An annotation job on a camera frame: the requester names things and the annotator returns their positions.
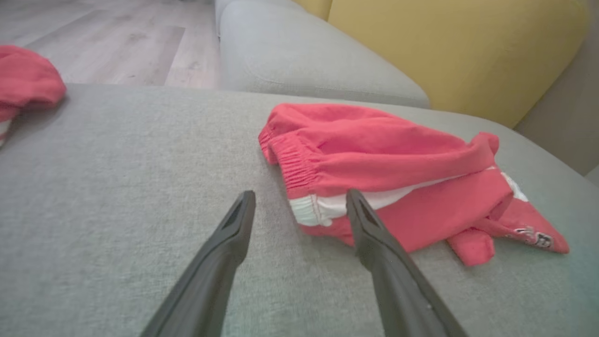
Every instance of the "gray seat cushion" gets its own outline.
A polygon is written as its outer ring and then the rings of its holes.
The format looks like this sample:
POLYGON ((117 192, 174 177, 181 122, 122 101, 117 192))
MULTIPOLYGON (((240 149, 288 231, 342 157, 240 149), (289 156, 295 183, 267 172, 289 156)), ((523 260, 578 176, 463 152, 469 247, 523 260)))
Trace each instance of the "gray seat cushion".
POLYGON ((308 13, 235 1, 220 27, 224 89, 429 106, 404 73, 308 13))
MULTIPOLYGON (((215 0, 215 2, 214 2, 214 9, 215 9, 215 14, 216 14, 216 32, 217 32, 217 34, 219 34, 219 36, 220 36, 220 17, 222 16, 225 8, 233 1, 239 1, 239 0, 215 0)), ((300 5, 298 5, 293 0, 247 0, 247 1, 264 2, 267 4, 278 5, 278 6, 291 8, 294 10, 304 11, 304 8, 300 5)))
MULTIPOLYGON (((294 223, 257 136, 279 103, 317 98, 68 85, 56 113, 15 121, 0 151, 0 336, 138 336, 238 193, 256 191, 222 336, 383 336, 353 249, 294 223)), ((596 336, 599 189, 496 123, 356 103, 470 140, 568 240, 559 255, 495 241, 465 268, 439 242, 411 254, 470 336, 596 336)))

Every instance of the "couch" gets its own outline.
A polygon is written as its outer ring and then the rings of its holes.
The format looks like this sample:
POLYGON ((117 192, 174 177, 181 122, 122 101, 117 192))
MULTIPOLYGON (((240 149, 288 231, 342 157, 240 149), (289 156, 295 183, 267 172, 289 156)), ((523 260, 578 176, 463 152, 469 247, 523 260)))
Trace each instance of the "couch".
MULTIPOLYGON (((0 152, 0 336, 138 336, 238 193, 256 192, 223 336, 383 336, 370 274, 349 246, 294 223, 258 134, 279 103, 340 100, 168 87, 68 85, 22 115, 0 152)), ((444 242, 411 254, 470 336, 596 336, 599 188, 495 122, 374 107, 470 140, 570 244, 495 241, 466 268, 444 242)))
POLYGON ((408 77, 433 109, 513 128, 588 27, 584 0, 296 2, 314 16, 291 0, 216 0, 224 88, 395 104, 408 77))

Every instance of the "light wood laminate floor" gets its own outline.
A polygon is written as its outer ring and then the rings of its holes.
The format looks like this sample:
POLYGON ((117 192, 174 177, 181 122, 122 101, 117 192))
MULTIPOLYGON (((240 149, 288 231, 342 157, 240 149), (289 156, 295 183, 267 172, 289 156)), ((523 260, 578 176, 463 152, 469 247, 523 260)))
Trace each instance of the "light wood laminate floor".
POLYGON ((0 44, 70 83, 218 87, 212 0, 0 0, 0 44))

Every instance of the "red and white striped fabric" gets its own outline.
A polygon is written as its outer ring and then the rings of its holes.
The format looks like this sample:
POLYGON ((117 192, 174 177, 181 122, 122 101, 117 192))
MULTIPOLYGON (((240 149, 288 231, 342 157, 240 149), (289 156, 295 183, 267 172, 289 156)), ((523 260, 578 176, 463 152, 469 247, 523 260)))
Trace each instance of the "red and white striped fabric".
POLYGON ((460 138, 385 112, 281 104, 259 136, 279 164, 304 232, 353 245, 345 193, 357 188, 407 251, 440 240, 468 266, 495 254, 491 236, 567 253, 565 239, 497 167, 497 136, 460 138))
POLYGON ((0 46, 0 146, 21 109, 52 108, 65 91, 60 74, 50 61, 30 50, 0 46))

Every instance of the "red fabric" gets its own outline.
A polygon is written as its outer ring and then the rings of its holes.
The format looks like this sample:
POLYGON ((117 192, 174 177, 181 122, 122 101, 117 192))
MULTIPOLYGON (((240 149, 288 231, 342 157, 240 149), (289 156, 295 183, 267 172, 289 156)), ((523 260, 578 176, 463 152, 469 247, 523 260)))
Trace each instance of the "red fabric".
MULTIPOLYGON (((472 266, 495 254, 491 236, 561 253, 569 250, 530 203, 513 198, 496 168, 495 135, 480 133, 466 143, 366 107, 281 104, 272 111, 259 142, 268 162, 281 166, 290 199, 330 197, 349 188, 389 191, 461 176, 416 189, 377 210, 407 251, 448 239, 458 257, 472 266), (543 235, 550 237, 550 245, 541 244, 548 242, 543 235)), ((301 227, 307 234, 334 236, 353 245, 347 216, 328 227, 301 227)))
POLYGON ((16 46, 0 46, 0 122, 24 107, 54 107, 65 95, 60 74, 47 59, 16 46))

